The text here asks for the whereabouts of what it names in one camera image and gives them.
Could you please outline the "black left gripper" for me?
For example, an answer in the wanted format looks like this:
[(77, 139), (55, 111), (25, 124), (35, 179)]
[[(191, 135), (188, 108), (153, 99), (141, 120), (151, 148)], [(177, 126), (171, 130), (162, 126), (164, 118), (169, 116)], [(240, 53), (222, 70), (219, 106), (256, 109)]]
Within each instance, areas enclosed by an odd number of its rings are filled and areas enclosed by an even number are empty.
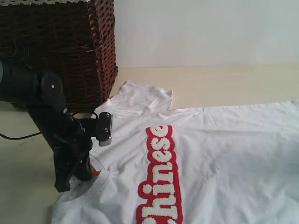
[(28, 113), (54, 155), (55, 188), (70, 190), (70, 178), (92, 178), (89, 152), (92, 148), (93, 118), (76, 118), (66, 105), (29, 105)]

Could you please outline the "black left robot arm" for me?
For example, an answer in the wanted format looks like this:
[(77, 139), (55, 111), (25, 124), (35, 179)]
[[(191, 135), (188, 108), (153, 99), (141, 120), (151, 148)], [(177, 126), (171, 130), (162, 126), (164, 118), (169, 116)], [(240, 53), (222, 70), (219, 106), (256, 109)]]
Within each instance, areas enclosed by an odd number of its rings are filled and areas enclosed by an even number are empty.
[(72, 176), (92, 178), (91, 138), (66, 106), (61, 78), (51, 71), (34, 71), (8, 57), (0, 58), (0, 99), (24, 107), (53, 151), (55, 188), (70, 190)]

